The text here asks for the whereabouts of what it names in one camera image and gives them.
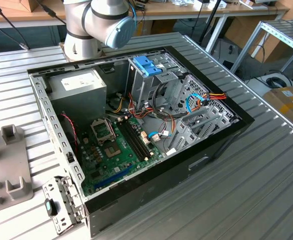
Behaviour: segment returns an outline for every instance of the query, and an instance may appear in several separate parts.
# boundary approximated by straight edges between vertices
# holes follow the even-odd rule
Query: desk
[[[44,0],[43,4],[47,5],[56,14],[65,19],[64,6],[60,0]],[[198,16],[199,11],[193,8],[193,5],[185,7],[175,6],[171,2],[158,3],[150,2],[146,4],[145,20],[164,20],[164,19],[192,19]],[[212,37],[206,47],[207,52],[211,52],[214,44],[227,20],[228,17],[236,16],[258,16],[258,15],[276,15],[276,20],[281,19],[282,16],[289,9],[281,4],[276,7],[270,7],[269,10],[251,10],[242,4],[228,4],[226,8],[219,9],[215,16],[219,17],[219,21],[215,27]],[[200,18],[208,18],[211,14],[211,10],[203,8]],[[61,25],[62,23],[47,15],[41,7],[35,9],[34,12],[17,11],[13,9],[3,9],[5,16],[10,19],[16,27],[38,27],[38,26],[51,26]],[[143,17],[140,11],[137,11],[137,20],[141,20]],[[10,25],[4,22],[4,19],[0,16],[0,27],[9,28]]]
[[[293,124],[189,37],[133,37],[107,56],[172,45],[255,118],[223,155],[103,231],[97,240],[293,239]],[[57,239],[41,186],[63,168],[42,122],[26,69],[65,63],[55,47],[0,53],[0,126],[24,129],[34,197],[0,211],[0,240]],[[88,240],[79,224],[60,237]]]

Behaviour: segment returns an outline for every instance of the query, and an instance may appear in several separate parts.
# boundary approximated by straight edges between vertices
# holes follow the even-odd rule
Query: yellow wire
[[[121,98],[120,105],[118,106],[117,110],[113,111],[115,114],[121,111],[122,101],[123,101],[123,97]]]
[[[215,93],[210,93],[209,94],[210,96],[224,96],[225,94],[224,93],[218,93],[218,94],[215,94]]]

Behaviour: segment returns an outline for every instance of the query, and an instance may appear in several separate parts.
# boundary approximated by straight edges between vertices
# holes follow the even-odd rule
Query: sticker label
[[[61,80],[66,91],[93,86],[94,89],[103,87],[102,82],[92,73],[85,73],[78,76],[71,76]]]
[[[286,95],[287,97],[293,97],[293,93],[290,92],[290,91],[282,91],[282,93],[283,93],[284,95]]]

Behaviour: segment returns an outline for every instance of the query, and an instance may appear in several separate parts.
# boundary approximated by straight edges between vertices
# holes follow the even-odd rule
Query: open computer tower
[[[218,158],[254,119],[173,47],[28,71],[65,176],[43,186],[58,234],[91,237]]]

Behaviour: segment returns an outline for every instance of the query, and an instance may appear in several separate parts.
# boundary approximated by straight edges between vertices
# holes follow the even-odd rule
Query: metal workbench
[[[269,35],[273,35],[289,47],[293,48],[293,20],[287,21],[287,20],[274,20],[274,21],[260,21],[258,25],[256,26],[254,32],[252,33],[251,37],[248,39],[246,45],[242,49],[240,55],[238,56],[237,60],[235,61],[234,65],[231,68],[231,73],[235,73],[238,67],[240,66],[241,62],[246,57],[247,52],[251,48],[251,46],[255,43],[257,37],[260,35],[260,32],[264,30],[266,31],[266,34],[260,42],[257,44],[258,46],[252,53],[251,57],[254,58],[258,51],[260,50],[260,46],[264,46],[266,39],[269,37]],[[293,61],[293,55],[292,57],[286,62],[286,64],[282,67],[281,72],[284,72],[284,70],[292,63]]]
[[[107,55],[172,45],[255,118],[218,160],[102,232],[98,240],[293,239],[293,127],[179,33],[134,37]],[[55,239],[41,189],[63,175],[26,69],[66,62],[58,47],[0,53],[0,126],[25,130],[34,197],[0,211],[0,240]],[[86,239],[84,224],[62,239]]]

